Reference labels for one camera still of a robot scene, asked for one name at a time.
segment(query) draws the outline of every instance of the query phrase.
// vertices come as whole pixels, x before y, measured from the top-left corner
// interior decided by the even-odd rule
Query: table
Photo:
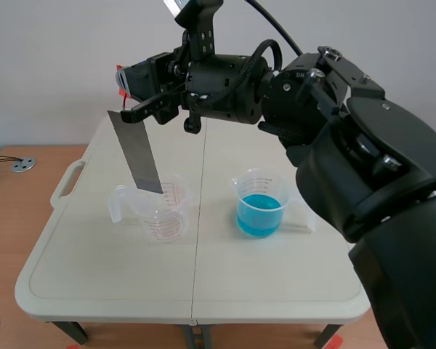
[[[80,161],[55,190],[54,207],[20,277],[15,296],[30,316],[54,322],[86,341],[78,321],[210,324],[325,323],[322,344],[341,324],[369,308],[347,259],[348,246],[327,224],[315,232],[287,214],[270,238],[244,238],[235,228],[231,177],[264,167],[294,180],[278,140],[254,127],[204,120],[199,135],[182,131],[184,115],[165,126],[146,122],[162,175],[184,177],[196,193],[188,232],[173,244],[154,244],[136,225],[113,225],[106,200],[116,185],[132,185],[108,119]],[[84,168],[72,193],[66,183]]]

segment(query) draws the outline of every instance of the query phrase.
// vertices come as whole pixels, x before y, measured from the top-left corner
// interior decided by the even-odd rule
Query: empty measuring cup
[[[287,205],[292,201],[300,202],[296,198],[295,184],[262,169],[244,172],[231,180],[231,187],[238,197],[238,224],[253,236],[265,237],[275,232]]]
[[[135,187],[119,185],[108,199],[111,220],[122,219],[122,202],[135,213],[144,231],[155,240],[172,242],[187,228],[185,209],[190,199],[190,190],[178,176],[161,181],[163,194],[138,190]]]

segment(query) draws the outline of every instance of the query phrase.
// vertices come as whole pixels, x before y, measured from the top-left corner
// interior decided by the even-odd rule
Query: white wall
[[[436,0],[261,1],[305,52],[339,49],[436,129]],[[225,0],[215,31],[218,52],[274,38],[294,58],[243,0]],[[162,0],[0,0],[0,145],[89,142],[120,107],[115,65],[171,50],[181,33]]]

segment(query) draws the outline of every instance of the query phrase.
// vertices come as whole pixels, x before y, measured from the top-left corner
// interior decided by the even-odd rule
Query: orange floor
[[[10,172],[0,164],[0,349],[66,349],[71,338],[51,324],[27,317],[15,302],[15,282],[52,208],[49,198],[66,167],[84,152],[84,146],[14,147],[1,155],[35,156],[29,172]],[[186,348],[180,329],[154,324],[82,324],[88,348]],[[314,325],[219,325],[212,330],[214,349],[309,349],[322,326]],[[386,348],[368,313],[339,335],[342,349]]]

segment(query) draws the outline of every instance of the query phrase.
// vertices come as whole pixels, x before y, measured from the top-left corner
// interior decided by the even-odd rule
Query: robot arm
[[[250,57],[216,55],[222,0],[165,2],[186,29],[182,46],[118,72],[140,102],[123,121],[165,124],[182,107],[185,131],[198,133],[202,116],[256,124],[263,115],[258,127],[279,137],[304,200],[357,243],[350,259],[389,348],[436,348],[436,132],[335,49],[303,55],[292,41],[300,56],[284,69],[273,40]]]

